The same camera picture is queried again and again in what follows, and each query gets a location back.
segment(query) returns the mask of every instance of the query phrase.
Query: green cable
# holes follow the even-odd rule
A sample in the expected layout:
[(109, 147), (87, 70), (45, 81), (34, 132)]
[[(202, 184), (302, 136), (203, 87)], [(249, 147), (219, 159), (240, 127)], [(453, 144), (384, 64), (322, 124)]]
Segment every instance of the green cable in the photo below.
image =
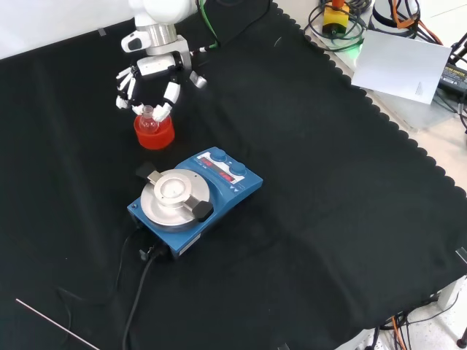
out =
[(209, 19), (207, 18), (206, 10), (204, 9), (204, 5), (206, 4), (206, 1), (207, 0), (201, 0), (200, 8), (201, 8), (201, 14), (203, 15), (203, 18), (204, 18), (204, 22), (206, 22), (209, 30), (214, 34), (214, 36), (216, 38), (216, 42), (209, 46), (210, 49), (214, 49), (216, 47), (219, 47), (219, 39), (217, 38), (217, 34), (214, 31), (213, 27), (211, 26), (211, 23), (209, 22)]

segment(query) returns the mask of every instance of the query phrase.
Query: paper sheet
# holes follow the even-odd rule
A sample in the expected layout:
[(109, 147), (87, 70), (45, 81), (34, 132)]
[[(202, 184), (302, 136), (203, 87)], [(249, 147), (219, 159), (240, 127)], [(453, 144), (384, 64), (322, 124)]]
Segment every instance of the paper sheet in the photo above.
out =
[(450, 47), (368, 31), (352, 85), (430, 104)]

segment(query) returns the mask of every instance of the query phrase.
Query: white wall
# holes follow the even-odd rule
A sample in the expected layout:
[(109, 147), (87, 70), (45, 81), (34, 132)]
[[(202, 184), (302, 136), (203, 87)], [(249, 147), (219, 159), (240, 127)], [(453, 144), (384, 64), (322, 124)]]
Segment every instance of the white wall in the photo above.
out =
[(133, 17), (128, 0), (0, 2), (0, 59)]

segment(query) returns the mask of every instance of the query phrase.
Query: black fabric tablecloth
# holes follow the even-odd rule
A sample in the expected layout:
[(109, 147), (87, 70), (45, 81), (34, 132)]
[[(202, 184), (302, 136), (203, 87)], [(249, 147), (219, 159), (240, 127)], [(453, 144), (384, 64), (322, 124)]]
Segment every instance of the black fabric tablecloth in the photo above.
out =
[[(465, 272), (455, 254), (467, 246), (465, 192), (277, 6), (194, 60), (208, 91), (183, 76), (176, 140), (162, 152), (143, 150), (131, 112), (115, 108), (132, 28), (0, 63), (2, 349), (59, 349), (61, 332), (14, 298), (66, 324), (53, 286), (103, 297), (132, 231), (136, 167), (166, 170), (212, 146), (264, 186), (182, 259), (150, 271), (134, 350), (335, 349)], [(179, 30), (192, 48), (209, 44), (197, 17)], [(145, 102), (159, 102), (165, 83), (144, 83)], [(68, 300), (73, 331), (101, 349), (119, 349), (143, 238), (131, 241), (111, 306)]]

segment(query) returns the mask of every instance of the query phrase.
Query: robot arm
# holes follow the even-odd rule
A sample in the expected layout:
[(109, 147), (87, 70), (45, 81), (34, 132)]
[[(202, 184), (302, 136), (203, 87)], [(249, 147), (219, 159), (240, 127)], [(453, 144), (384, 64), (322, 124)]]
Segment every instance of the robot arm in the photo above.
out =
[(127, 53), (177, 41), (174, 24), (197, 10), (195, 0), (129, 0), (129, 4), (134, 12), (136, 31), (122, 41)]
[[(119, 96), (118, 108), (130, 108), (141, 114), (143, 104), (132, 100), (138, 76), (165, 74), (172, 69), (191, 69), (188, 43), (177, 36), (175, 23), (196, 12), (196, 0), (129, 0), (135, 14), (136, 30), (122, 40), (122, 48), (131, 53), (146, 50), (148, 57), (142, 58), (135, 66), (117, 75)], [(164, 105), (156, 106), (153, 119), (160, 122), (167, 118), (180, 94), (180, 85), (170, 82), (164, 95)]]

